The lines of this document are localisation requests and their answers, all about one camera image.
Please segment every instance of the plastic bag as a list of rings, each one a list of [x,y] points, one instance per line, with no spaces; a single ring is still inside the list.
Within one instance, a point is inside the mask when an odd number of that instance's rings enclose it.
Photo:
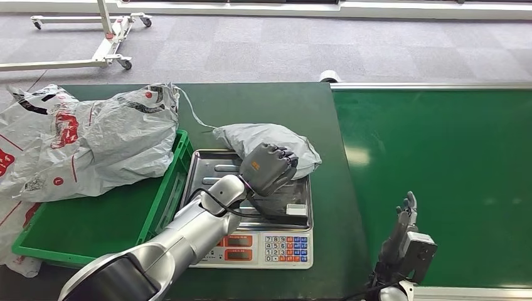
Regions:
[[[153,84],[79,102],[56,85],[9,89],[0,113],[0,195],[45,202],[98,196],[164,174],[178,127],[178,89]]]
[[[15,255],[11,245],[29,223],[40,203],[3,200],[0,202],[0,265],[31,278],[37,276],[41,260]]]
[[[213,135],[221,139],[230,149],[244,158],[262,142],[288,148],[299,157],[294,180],[300,179],[321,164],[319,154],[304,136],[299,136],[278,124],[231,124],[213,130]]]

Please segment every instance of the white metal stand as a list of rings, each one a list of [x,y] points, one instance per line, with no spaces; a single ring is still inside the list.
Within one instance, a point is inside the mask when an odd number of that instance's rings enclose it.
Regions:
[[[32,63],[0,64],[0,71],[40,70],[80,67],[106,67],[116,60],[126,70],[131,69],[131,57],[117,53],[120,43],[127,38],[131,26],[139,18],[144,26],[151,26],[151,16],[144,13],[133,13],[129,16],[110,17],[105,0],[97,0],[100,9],[99,17],[43,17],[32,16],[31,21],[38,29],[45,23],[102,23],[104,40],[89,60],[75,61],[37,61]]]

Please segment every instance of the gray carpet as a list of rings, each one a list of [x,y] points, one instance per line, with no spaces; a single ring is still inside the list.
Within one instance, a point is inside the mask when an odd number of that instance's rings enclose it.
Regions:
[[[90,58],[102,39],[99,24],[39,31],[29,14],[0,14],[0,28],[2,63]],[[532,23],[155,16],[119,53],[133,69],[4,72],[0,85],[298,82],[327,69],[349,82],[532,82]]]

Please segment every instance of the green plastic tray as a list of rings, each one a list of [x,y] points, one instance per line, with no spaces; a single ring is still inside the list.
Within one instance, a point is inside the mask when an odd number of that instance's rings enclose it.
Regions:
[[[173,219],[193,148],[178,130],[174,160],[163,177],[114,188],[95,197],[43,203],[13,244],[13,253],[62,267],[143,243]]]

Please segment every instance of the black cable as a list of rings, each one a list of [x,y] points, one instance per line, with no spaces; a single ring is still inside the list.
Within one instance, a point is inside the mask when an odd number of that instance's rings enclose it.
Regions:
[[[379,285],[379,286],[376,286],[376,287],[368,288],[366,290],[363,290],[363,291],[360,291],[360,292],[356,292],[356,293],[354,293],[352,295],[343,297],[342,299],[339,299],[338,301],[347,301],[347,300],[349,300],[351,298],[355,298],[355,297],[360,296],[360,295],[366,295],[367,293],[373,292],[374,290],[381,290],[383,288],[390,287],[390,286],[396,285],[398,283],[399,283],[399,281],[395,281],[395,282],[390,282],[390,283],[386,283],[386,284],[383,284],[383,285]]]
[[[186,202],[187,204],[189,204],[190,202],[192,202],[192,199],[198,194],[198,192],[200,191],[203,191],[204,193],[206,193],[208,196],[211,197],[211,199],[213,199],[220,207],[222,207],[223,209],[227,210],[228,212],[230,213],[233,213],[234,215],[238,215],[238,216],[241,216],[242,218],[261,218],[262,215],[261,214],[246,214],[246,213],[242,213],[242,212],[238,212],[238,211],[235,211],[231,208],[229,208],[228,206],[226,206],[225,204],[223,204],[222,202],[220,202],[209,190],[203,188],[203,187],[200,187],[196,190],[194,190],[194,192],[190,195],[190,197],[188,197],[188,201]]]
[[[33,86],[35,86],[35,84],[37,84],[37,82],[40,81],[41,78],[43,78],[43,76],[45,75],[45,73],[46,73],[47,71],[48,71],[48,69],[45,70],[45,71],[43,72],[43,74],[41,74],[41,76],[40,76],[39,78],[37,78],[37,80],[33,83],[33,85],[31,85],[31,87],[30,87],[29,89],[26,90],[26,92],[29,92],[29,91],[33,88]]]

